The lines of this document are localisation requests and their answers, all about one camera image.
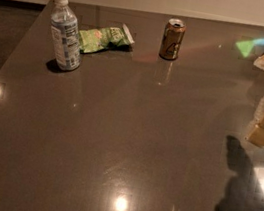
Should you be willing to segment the green chip bag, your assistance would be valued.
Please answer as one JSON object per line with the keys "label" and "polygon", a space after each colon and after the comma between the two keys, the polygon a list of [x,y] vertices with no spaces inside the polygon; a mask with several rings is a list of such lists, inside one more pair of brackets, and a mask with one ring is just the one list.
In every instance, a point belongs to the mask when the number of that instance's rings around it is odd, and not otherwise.
{"label": "green chip bag", "polygon": [[131,46],[134,39],[126,24],[121,27],[107,27],[79,31],[81,53],[95,53],[122,46]]}

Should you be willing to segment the clear plastic water bottle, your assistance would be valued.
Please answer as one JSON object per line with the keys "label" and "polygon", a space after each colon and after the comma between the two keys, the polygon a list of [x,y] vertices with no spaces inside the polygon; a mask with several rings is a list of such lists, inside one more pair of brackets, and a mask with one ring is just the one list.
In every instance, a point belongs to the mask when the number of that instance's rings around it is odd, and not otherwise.
{"label": "clear plastic water bottle", "polygon": [[68,0],[54,0],[51,33],[56,63],[62,71],[73,71],[80,64],[78,20]]}

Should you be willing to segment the brown soda can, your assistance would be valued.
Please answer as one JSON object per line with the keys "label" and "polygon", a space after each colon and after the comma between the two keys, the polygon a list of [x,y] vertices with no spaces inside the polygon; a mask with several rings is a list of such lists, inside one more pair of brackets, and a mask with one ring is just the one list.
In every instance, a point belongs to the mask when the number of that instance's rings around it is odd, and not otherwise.
{"label": "brown soda can", "polygon": [[164,36],[160,47],[160,57],[165,60],[175,60],[186,32],[186,23],[179,18],[171,18],[165,25]]}

